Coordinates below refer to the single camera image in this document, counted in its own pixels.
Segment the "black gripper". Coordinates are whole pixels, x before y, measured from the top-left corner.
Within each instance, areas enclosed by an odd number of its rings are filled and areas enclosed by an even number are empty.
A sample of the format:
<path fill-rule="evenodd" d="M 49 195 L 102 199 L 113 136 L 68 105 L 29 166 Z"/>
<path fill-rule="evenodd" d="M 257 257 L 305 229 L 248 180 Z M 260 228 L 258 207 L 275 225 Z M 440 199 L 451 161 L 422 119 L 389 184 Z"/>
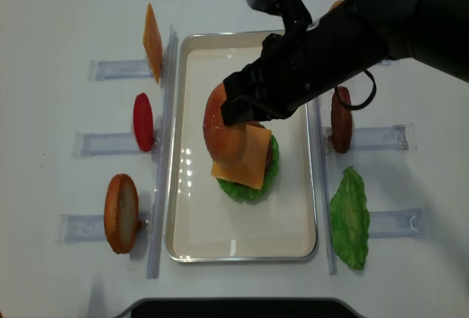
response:
<path fill-rule="evenodd" d="M 323 21 L 307 28 L 294 21 L 282 37 L 268 36 L 259 59 L 224 79 L 226 125 L 287 119 L 352 77 L 352 26 Z"/>

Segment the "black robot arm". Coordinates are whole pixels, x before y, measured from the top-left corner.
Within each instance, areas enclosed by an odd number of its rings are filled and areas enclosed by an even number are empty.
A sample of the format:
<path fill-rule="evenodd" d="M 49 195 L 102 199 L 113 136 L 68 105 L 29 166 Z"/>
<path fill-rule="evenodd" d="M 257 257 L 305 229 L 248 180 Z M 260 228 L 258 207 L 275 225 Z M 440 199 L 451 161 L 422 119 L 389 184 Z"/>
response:
<path fill-rule="evenodd" d="M 246 0 L 283 19 L 261 56 L 224 80 L 225 124 L 287 119 L 385 59 L 468 79 L 468 0 L 344 0 L 313 22 L 302 0 Z"/>

